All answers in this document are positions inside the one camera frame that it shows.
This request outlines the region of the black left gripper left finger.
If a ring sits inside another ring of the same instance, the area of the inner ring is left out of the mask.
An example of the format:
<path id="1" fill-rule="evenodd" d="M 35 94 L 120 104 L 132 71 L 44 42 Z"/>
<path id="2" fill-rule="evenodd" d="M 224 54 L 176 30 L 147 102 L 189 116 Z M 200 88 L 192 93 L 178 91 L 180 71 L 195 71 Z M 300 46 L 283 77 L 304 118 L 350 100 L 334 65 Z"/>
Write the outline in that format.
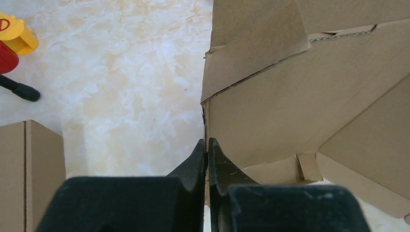
<path id="1" fill-rule="evenodd" d="M 165 176 L 80 176 L 55 192 L 39 232 L 201 232 L 205 143 Z"/>

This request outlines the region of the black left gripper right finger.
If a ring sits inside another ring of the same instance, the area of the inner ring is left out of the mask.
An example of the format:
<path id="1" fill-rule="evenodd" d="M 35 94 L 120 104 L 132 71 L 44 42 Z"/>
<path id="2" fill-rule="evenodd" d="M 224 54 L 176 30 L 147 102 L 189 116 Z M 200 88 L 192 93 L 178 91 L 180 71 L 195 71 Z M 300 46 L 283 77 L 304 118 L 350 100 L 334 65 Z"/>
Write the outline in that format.
<path id="1" fill-rule="evenodd" d="M 214 232 L 368 232 L 344 187 L 261 185 L 208 141 L 210 223 Z"/>

